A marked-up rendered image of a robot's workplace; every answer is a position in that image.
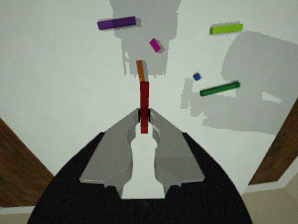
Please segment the dark purple rod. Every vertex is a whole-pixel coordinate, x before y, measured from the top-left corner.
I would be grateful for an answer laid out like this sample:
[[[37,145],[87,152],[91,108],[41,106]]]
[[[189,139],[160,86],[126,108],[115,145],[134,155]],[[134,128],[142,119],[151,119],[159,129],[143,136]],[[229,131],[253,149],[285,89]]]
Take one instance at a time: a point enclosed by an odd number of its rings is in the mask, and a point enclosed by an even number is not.
[[[135,16],[97,22],[99,30],[136,25]]]

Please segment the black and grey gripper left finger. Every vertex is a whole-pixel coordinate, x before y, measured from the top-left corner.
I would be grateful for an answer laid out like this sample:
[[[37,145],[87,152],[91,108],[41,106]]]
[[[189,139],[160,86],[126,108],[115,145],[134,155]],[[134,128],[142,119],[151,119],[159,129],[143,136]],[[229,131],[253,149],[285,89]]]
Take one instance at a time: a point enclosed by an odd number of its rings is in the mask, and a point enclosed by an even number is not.
[[[73,209],[103,199],[107,186],[115,186],[122,198],[124,185],[132,178],[129,146],[140,117],[137,108],[74,155],[46,187],[27,224],[54,224]]]

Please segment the magenta rod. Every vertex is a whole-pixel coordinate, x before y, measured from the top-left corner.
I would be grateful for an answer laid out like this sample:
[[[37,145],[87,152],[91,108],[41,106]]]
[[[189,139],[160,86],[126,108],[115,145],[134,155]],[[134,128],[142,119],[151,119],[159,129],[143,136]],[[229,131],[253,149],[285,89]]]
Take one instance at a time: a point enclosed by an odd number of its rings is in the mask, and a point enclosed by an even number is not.
[[[161,49],[155,39],[152,39],[149,43],[153,47],[156,53]]]

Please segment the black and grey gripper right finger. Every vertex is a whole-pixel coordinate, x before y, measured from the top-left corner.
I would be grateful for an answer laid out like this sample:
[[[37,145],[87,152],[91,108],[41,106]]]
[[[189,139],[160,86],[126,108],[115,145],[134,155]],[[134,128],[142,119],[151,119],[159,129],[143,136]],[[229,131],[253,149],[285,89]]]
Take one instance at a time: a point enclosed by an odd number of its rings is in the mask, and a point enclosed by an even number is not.
[[[253,224],[238,190],[215,159],[152,108],[148,119],[157,142],[155,178],[163,185],[164,195],[171,185],[178,185],[182,198],[210,207],[230,224]]]

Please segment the small blue block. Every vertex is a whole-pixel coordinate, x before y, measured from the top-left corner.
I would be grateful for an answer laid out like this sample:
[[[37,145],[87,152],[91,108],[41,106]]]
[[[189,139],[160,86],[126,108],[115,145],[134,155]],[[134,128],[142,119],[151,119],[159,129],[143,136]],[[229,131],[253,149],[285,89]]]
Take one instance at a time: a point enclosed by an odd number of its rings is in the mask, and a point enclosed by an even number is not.
[[[199,79],[201,79],[200,75],[198,73],[196,73],[195,75],[193,75],[193,78],[198,81]]]

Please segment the orange rod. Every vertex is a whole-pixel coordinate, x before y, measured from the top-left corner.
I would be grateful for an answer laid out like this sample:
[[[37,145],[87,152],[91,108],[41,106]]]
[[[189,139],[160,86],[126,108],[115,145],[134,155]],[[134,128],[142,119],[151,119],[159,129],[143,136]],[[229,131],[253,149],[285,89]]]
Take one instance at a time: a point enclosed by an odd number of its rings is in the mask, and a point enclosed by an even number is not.
[[[145,81],[142,60],[136,61],[136,64],[137,64],[137,70],[139,75],[139,81]]]

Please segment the dark red rod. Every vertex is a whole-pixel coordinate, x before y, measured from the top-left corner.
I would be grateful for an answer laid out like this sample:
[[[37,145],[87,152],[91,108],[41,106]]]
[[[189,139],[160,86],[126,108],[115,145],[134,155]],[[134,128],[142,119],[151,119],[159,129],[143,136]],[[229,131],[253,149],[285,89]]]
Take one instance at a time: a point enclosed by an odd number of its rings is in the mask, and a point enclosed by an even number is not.
[[[148,134],[149,82],[140,81],[141,134]]]

